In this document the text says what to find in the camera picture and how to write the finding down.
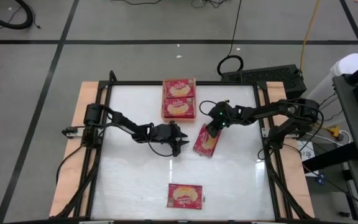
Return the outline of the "light wooden base board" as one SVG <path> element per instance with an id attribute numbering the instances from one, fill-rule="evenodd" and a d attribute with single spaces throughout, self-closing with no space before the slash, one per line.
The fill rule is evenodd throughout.
<path id="1" fill-rule="evenodd" d="M 271 102 L 286 98 L 285 88 L 282 82 L 267 82 L 266 93 L 263 89 L 258 90 L 258 95 L 262 103 L 267 97 Z M 73 124 L 79 124 L 83 121 L 86 105 L 97 100 L 100 96 L 102 100 L 107 98 L 107 89 L 103 81 L 99 82 L 83 82 L 81 84 L 80 93 L 73 116 Z M 282 163 L 285 181 L 288 191 L 294 196 L 297 203 L 311 217 L 314 217 L 313 206 L 311 203 L 309 188 L 306 183 L 306 177 L 303 172 L 302 161 L 296 140 L 286 138 L 284 146 L 280 150 L 280 159 L 276 159 L 273 163 L 274 168 L 278 168 L 278 163 Z M 84 149 L 82 152 L 77 151 L 62 165 L 60 178 L 52 202 L 50 215 L 55 216 L 63 210 L 63 207 L 69 202 L 69 199 L 76 192 L 81 182 L 82 170 L 86 173 L 90 171 L 90 165 L 95 158 L 95 152 L 88 152 Z"/>

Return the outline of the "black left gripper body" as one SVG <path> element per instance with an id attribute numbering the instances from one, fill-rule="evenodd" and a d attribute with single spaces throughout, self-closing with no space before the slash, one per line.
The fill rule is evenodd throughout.
<path id="1" fill-rule="evenodd" d="M 170 147 L 177 146 L 177 124 L 168 123 L 154 126 L 150 130 L 150 142 L 169 144 Z"/>

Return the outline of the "yellow power plug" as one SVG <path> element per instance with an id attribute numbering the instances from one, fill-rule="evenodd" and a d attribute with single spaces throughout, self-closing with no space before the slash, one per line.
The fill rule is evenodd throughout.
<path id="1" fill-rule="evenodd" d="M 331 135 L 338 141 L 342 141 L 344 136 L 341 133 L 341 130 L 338 126 L 331 126 L 326 128 L 326 130 L 331 133 Z"/>

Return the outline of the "white paper sheet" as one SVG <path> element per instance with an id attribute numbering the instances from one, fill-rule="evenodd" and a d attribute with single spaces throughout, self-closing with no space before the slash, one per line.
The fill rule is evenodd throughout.
<path id="1" fill-rule="evenodd" d="M 297 141 L 297 145 L 298 145 L 298 149 L 301 152 L 301 160 L 302 161 L 312 159 L 316 155 L 312 142 L 306 142 L 304 140 L 300 140 L 300 141 Z"/>

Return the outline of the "white round bin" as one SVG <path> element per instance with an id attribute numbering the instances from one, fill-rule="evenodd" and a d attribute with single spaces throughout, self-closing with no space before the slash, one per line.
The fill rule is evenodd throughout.
<path id="1" fill-rule="evenodd" d="M 337 61 L 326 77 L 309 93 L 306 98 L 319 103 L 324 114 L 324 126 L 330 127 L 345 120 L 341 104 L 334 90 L 333 78 L 342 74 L 352 74 L 358 70 L 358 54 L 350 54 Z"/>

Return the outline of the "black computer case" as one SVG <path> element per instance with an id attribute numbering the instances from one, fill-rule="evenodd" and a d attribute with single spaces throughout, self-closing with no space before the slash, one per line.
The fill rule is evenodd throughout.
<path id="1" fill-rule="evenodd" d="M 299 98 L 307 90 L 295 64 L 226 72 L 221 74 L 221 80 L 239 83 L 282 82 L 289 100 Z"/>

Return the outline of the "red Orville popcorn bag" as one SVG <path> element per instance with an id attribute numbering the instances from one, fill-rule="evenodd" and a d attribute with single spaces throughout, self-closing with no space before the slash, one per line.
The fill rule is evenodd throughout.
<path id="1" fill-rule="evenodd" d="M 202 156 L 211 158 L 218 144 L 220 134 L 221 132 L 218 131 L 218 135 L 215 138 L 211 137 L 206 129 L 206 124 L 204 124 L 199 131 L 193 150 Z"/>
<path id="2" fill-rule="evenodd" d="M 193 98 L 166 98 L 163 101 L 164 118 L 195 118 Z"/>
<path id="3" fill-rule="evenodd" d="M 189 98 L 195 95 L 195 79 L 166 80 L 164 90 L 166 98 Z"/>
<path id="4" fill-rule="evenodd" d="M 168 208 L 201 210 L 203 208 L 203 187 L 200 185 L 169 184 Z"/>

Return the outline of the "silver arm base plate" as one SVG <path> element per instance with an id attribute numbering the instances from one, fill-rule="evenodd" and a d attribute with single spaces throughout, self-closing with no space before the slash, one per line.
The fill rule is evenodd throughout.
<path id="1" fill-rule="evenodd" d="M 73 139 L 76 137 L 82 137 L 84 126 L 71 126 L 62 130 L 62 134 L 68 139 Z"/>

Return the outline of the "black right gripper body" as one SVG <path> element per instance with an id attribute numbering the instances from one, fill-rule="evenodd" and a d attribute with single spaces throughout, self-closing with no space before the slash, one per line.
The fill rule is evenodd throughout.
<path id="1" fill-rule="evenodd" d="M 232 108 L 229 101 L 220 101 L 209 111 L 208 116 L 213 120 L 210 123 L 214 128 L 228 128 L 232 121 Z"/>

